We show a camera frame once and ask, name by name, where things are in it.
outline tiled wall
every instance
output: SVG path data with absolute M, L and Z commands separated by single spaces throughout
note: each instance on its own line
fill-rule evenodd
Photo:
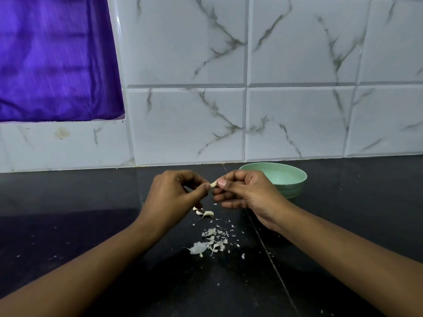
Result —
M 109 7 L 126 120 L 0 125 L 0 171 L 423 153 L 423 2 Z

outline purple curtain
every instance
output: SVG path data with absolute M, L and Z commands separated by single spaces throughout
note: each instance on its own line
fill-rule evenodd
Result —
M 107 0 L 0 0 L 0 122 L 123 113 Z

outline kitchen counter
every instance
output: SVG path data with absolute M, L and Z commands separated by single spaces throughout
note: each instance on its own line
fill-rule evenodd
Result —
M 299 207 L 423 262 L 423 156 L 283 163 L 308 175 Z M 192 169 L 211 182 L 241 165 L 0 174 L 0 297 L 131 224 L 164 170 Z M 250 211 L 224 210 L 210 196 L 203 205 L 213 219 L 190 212 L 86 315 L 381 316 Z M 234 230 L 230 253 L 201 258 L 183 248 L 217 225 Z

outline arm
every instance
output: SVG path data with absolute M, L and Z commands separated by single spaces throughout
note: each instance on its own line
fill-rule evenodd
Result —
M 195 190 L 187 193 L 183 186 Z M 198 205 L 209 189 L 206 180 L 188 170 L 156 176 L 132 225 L 0 300 L 0 316 L 80 315 L 135 258 Z
M 267 228 L 286 237 L 382 313 L 423 316 L 423 265 L 419 262 L 295 206 L 261 171 L 236 170 L 220 178 L 218 185 L 214 201 L 223 201 L 225 208 L 251 208 Z

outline green bowl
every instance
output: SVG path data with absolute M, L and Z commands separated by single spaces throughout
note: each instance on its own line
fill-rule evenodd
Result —
M 287 199 L 294 199 L 301 194 L 307 174 L 296 167 L 273 162 L 256 162 L 243 165 L 243 170 L 260 170 Z

